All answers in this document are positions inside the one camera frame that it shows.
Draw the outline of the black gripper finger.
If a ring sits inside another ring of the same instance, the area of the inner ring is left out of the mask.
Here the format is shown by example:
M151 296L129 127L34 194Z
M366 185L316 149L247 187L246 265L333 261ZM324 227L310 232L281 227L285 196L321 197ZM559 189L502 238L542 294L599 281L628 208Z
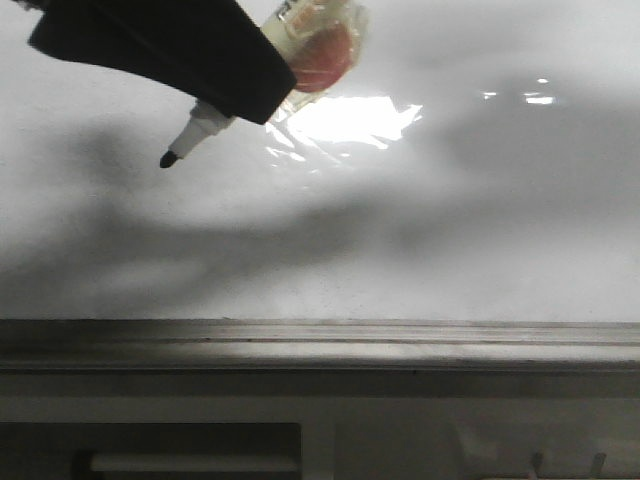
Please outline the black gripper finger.
M30 45L171 86L264 124L296 79L235 1L40 1Z

